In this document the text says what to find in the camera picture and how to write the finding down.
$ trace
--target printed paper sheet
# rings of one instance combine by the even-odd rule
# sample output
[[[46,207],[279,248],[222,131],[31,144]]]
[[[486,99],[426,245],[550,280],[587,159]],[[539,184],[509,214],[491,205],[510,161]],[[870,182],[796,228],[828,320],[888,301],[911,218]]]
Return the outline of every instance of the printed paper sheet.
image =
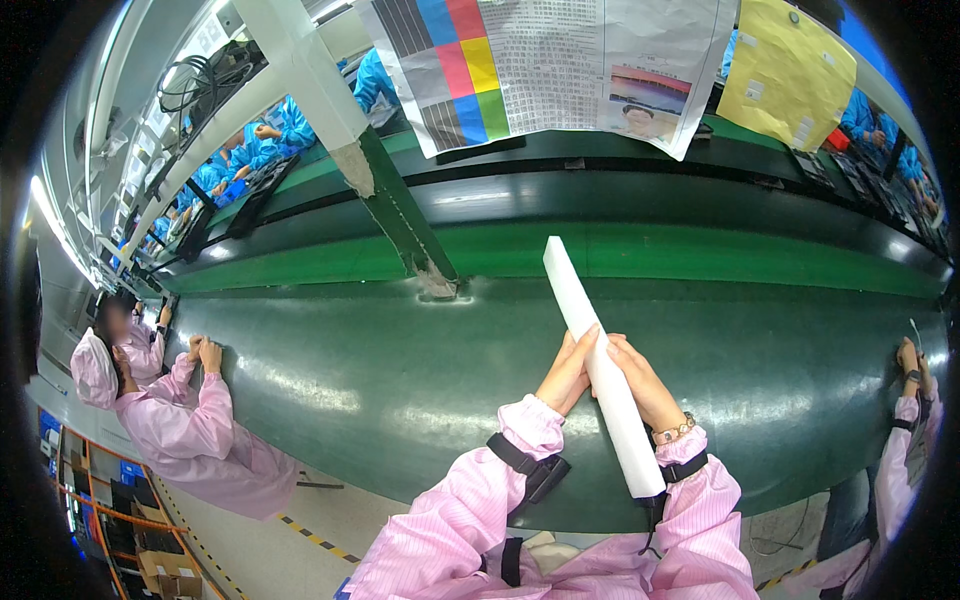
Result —
[[[743,0],[717,114],[813,152],[840,124],[855,81],[856,59],[819,23],[782,0]]]
[[[358,0],[423,154],[548,129],[682,160],[737,0]]]

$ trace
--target elastic cuff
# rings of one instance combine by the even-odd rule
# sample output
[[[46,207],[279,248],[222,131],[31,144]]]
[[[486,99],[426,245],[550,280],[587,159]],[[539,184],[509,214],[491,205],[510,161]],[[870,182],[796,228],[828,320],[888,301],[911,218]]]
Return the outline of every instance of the elastic cuff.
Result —
[[[537,460],[564,448],[564,434],[560,429],[564,418],[532,394],[516,404],[501,406],[497,416],[504,437]]]
[[[920,416],[920,403],[913,396],[901,396],[894,408],[894,419],[913,422]]]
[[[686,463],[707,447],[707,432],[696,425],[682,438],[670,444],[657,446],[657,463],[666,467],[671,463]]]

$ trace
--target yellow paper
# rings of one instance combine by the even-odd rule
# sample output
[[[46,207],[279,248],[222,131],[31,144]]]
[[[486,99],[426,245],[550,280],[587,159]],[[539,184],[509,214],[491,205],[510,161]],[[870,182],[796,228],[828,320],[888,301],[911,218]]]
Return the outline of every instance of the yellow paper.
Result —
[[[781,0],[743,0],[717,114],[813,152],[840,124],[855,82],[856,59],[817,22]]]

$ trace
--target color square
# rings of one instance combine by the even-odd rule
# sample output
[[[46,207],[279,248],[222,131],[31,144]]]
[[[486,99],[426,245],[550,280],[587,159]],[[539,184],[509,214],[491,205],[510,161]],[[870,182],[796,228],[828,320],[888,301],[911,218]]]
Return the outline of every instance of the color square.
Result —
[[[460,41],[460,46],[464,49],[464,59],[467,61],[467,69],[476,93],[498,89],[500,80],[496,77],[496,66],[493,64],[493,54],[487,39],[485,37],[463,39]]]
[[[437,145],[437,150],[442,152],[467,145],[452,100],[426,107],[420,114],[423,116],[423,125]]]
[[[416,3],[387,0],[372,3],[397,56],[405,57],[434,45]]]
[[[487,36],[487,28],[480,15],[477,0],[446,0],[446,7],[453,21],[453,27],[457,30],[458,38],[474,39]]]
[[[484,127],[480,105],[474,94],[463,98],[454,98],[453,106],[457,109],[457,118],[460,120],[460,129],[467,144],[482,144],[487,141],[487,129]]]
[[[402,57],[400,66],[419,108],[452,99],[436,48]]]
[[[467,59],[464,58],[464,49],[461,44],[445,44],[437,46],[436,50],[440,66],[446,75],[446,83],[450,88],[450,96],[462,98],[475,93],[473,78],[467,68]]]
[[[487,139],[499,139],[510,135],[507,121],[507,109],[503,106],[503,94],[499,89],[491,89],[476,95],[480,114],[483,115]]]
[[[426,29],[430,32],[433,39],[433,45],[443,46],[459,41],[457,30],[453,27],[453,21],[450,19],[450,13],[446,9],[444,0],[417,0],[417,8],[420,9],[420,16]]]

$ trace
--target workbench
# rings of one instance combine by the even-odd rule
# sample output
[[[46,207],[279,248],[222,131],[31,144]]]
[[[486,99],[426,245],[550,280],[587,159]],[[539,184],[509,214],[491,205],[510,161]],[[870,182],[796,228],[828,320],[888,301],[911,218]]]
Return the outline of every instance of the workbench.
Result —
[[[586,255],[568,247],[585,270]],[[910,318],[947,394],[935,300],[667,278],[586,278],[585,287],[605,328],[627,334],[703,425],[747,516],[878,460],[902,386],[894,352],[912,334]],[[314,468],[411,502],[497,430],[498,406],[537,389],[564,321],[545,277],[480,276],[447,302],[426,300],[414,280],[184,296],[167,364],[197,333],[224,346],[240,424]],[[513,524],[645,531],[589,394],[564,438],[572,471]]]

